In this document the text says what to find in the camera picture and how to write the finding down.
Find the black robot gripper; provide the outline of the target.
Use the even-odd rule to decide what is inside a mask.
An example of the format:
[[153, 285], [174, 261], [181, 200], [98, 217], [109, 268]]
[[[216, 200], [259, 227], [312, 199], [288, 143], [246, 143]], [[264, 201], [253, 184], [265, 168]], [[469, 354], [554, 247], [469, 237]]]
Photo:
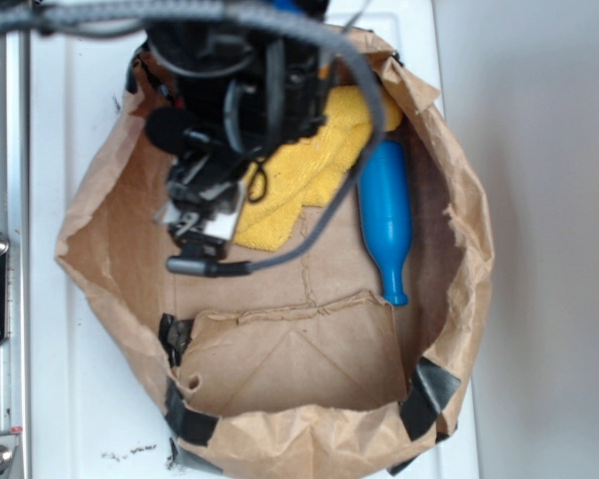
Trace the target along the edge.
[[175, 156], [163, 220], [182, 257], [225, 257], [245, 203], [283, 145], [324, 123], [330, 58], [288, 36], [229, 23], [162, 22], [150, 52], [175, 77], [171, 107], [196, 117]]

